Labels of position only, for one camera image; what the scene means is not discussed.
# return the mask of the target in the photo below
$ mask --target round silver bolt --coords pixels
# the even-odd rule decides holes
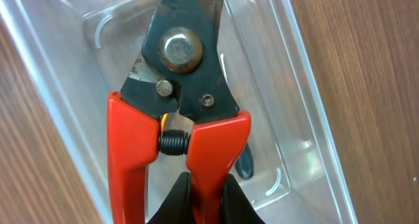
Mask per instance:
[[[205,107],[211,107],[214,104],[214,101],[215,101],[214,97],[210,94],[206,94],[206,95],[202,96],[201,100],[202,100],[202,104]]]
[[[187,28],[171,28],[160,40],[160,59],[176,73],[194,70],[202,59],[202,43],[199,37]]]
[[[156,84],[156,90],[161,96],[170,96],[173,92],[173,85],[167,80],[160,80]]]

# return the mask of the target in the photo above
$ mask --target wooden floor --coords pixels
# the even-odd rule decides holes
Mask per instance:
[[[419,3],[291,0],[360,223],[419,223]],[[101,223],[0,27],[0,223]]]

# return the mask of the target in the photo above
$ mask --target orange object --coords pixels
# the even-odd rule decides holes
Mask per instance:
[[[233,119],[194,125],[186,166],[192,174],[192,200],[197,224],[218,224],[221,193],[227,174],[250,134],[247,111]]]
[[[158,121],[123,102],[118,92],[108,96],[108,178],[115,224],[145,222],[147,165],[157,158]]]

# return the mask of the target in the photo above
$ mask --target coil spring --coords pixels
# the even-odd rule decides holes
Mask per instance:
[[[189,133],[182,130],[163,131],[158,137],[158,150],[165,155],[186,155],[190,138]]]

